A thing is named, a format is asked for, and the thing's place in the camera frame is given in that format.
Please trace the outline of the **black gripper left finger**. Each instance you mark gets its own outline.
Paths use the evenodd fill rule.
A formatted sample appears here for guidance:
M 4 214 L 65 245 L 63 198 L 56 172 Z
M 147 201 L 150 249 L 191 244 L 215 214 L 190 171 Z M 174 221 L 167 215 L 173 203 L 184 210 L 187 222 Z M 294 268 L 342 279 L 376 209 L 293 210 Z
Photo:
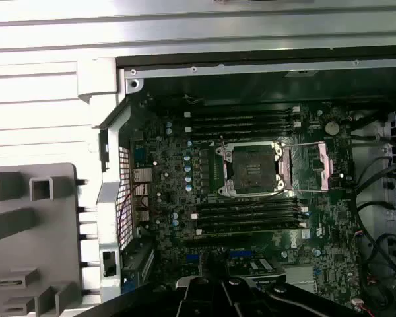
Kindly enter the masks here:
M 132 316 L 213 316 L 217 304 L 217 253 L 205 252 L 201 274 L 181 279 L 180 286 L 154 287 L 141 295 L 131 311 Z

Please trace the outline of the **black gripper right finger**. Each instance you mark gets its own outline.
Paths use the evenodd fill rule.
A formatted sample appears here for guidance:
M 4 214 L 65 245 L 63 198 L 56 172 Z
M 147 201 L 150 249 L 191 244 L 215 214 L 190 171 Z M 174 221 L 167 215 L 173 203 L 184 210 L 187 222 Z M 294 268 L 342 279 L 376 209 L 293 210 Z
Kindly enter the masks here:
M 303 316 L 298 302 L 300 289 L 286 283 L 286 272 L 275 260 L 243 261 L 245 269 L 230 265 L 228 252 L 216 255 L 216 281 L 221 284 L 229 305 L 238 316 Z

